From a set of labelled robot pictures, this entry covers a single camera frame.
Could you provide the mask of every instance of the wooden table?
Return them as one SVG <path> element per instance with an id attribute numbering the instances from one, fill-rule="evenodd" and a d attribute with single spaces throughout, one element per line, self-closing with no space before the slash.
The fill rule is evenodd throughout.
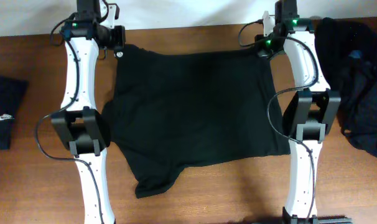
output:
<path id="1" fill-rule="evenodd" d="M 377 19 L 370 21 L 377 30 Z M 240 27 L 129 30 L 127 39 L 163 54 L 234 50 L 239 48 Z M 244 41 L 252 41 L 258 33 L 262 33 L 259 26 L 248 29 Z M 12 130 L 11 148 L 0 151 L 2 224 L 83 223 L 76 165 L 47 159 L 33 138 L 35 122 L 61 104 L 66 63 L 64 47 L 51 47 L 48 35 L 0 38 L 0 75 L 29 81 Z M 293 86 L 287 57 L 278 56 L 271 64 L 276 89 Z M 97 63 L 100 109 L 111 99 L 115 76 L 112 56 Z M 280 97 L 283 109 L 291 97 Z M 40 137 L 50 154 L 70 156 L 49 123 L 40 129 Z M 351 147 L 335 121 L 319 161 L 319 215 L 347 215 L 357 223 L 377 223 L 377 158 Z M 188 168 L 166 193 L 136 199 L 137 182 L 112 143 L 107 158 L 109 197 L 117 223 L 226 223 L 280 217 L 288 194 L 289 163 L 289 156 L 274 156 Z"/>

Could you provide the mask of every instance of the black cloth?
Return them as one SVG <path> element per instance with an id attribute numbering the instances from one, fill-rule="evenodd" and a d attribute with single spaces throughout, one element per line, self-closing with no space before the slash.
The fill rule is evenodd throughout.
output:
<path id="1" fill-rule="evenodd" d="M 9 149 L 11 128 L 27 82 L 0 77 L 0 149 Z"/>
<path id="2" fill-rule="evenodd" d="M 325 78 L 342 97 L 342 133 L 377 157 L 377 34 L 358 22 L 325 18 L 315 46 Z"/>
<path id="3" fill-rule="evenodd" d="M 141 198 L 171 188 L 185 167 L 288 154 L 266 116 L 274 94 L 269 62 L 251 49 L 161 55 L 127 45 L 103 116 Z M 271 118 L 281 129 L 277 101 Z"/>

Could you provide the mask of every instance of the white backdrop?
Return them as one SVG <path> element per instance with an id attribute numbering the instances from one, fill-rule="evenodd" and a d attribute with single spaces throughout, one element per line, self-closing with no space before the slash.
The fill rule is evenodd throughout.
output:
<path id="1" fill-rule="evenodd" d="M 121 8 L 118 24 L 153 29 L 242 24 L 274 14 L 276 0 L 108 0 Z M 297 0 L 301 17 L 377 16 L 377 0 Z M 48 34 L 76 10 L 76 0 L 0 0 L 0 36 Z"/>

